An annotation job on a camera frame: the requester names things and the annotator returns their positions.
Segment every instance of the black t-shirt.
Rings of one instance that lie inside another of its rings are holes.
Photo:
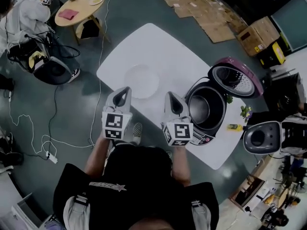
[[[63,222],[66,201],[83,192],[91,205],[90,229],[127,230],[137,221],[156,217],[176,230],[195,229],[191,200],[204,197],[211,211],[211,228],[218,221],[218,204],[211,184],[184,188],[170,175],[171,160],[160,148],[118,146],[105,174],[96,181],[67,164],[54,194],[53,208]]]

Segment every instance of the white jacket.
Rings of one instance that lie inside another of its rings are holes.
[[[0,56],[12,45],[23,42],[22,32],[36,35],[50,31],[45,23],[49,18],[50,9],[36,0],[24,0],[14,6],[0,21]]]

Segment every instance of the cardboard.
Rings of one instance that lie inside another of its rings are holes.
[[[238,40],[249,56],[254,56],[270,46],[280,37],[268,17],[264,17],[242,31]]]
[[[191,17],[197,21],[214,43],[235,39],[231,29],[240,33],[245,22],[218,0],[165,0],[179,18]]]

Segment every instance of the shirt logo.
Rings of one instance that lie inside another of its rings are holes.
[[[99,186],[99,187],[105,187],[105,188],[111,188],[113,190],[117,191],[126,191],[124,188],[125,185],[118,185],[118,184],[112,184],[112,183],[105,183],[105,182],[90,182],[90,186]]]

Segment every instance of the white table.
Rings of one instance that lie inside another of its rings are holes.
[[[157,92],[147,99],[132,98],[131,104],[140,113],[161,128],[165,94],[172,91],[184,96],[189,88],[210,67],[191,50],[154,24],[146,24],[125,38],[105,59],[97,71],[98,78],[111,89],[124,87],[127,70],[145,64],[160,77]],[[243,101],[234,98],[227,111],[216,139],[204,146],[187,145],[196,157],[217,170],[236,147],[242,132],[227,131],[228,124],[244,124],[240,116]]]

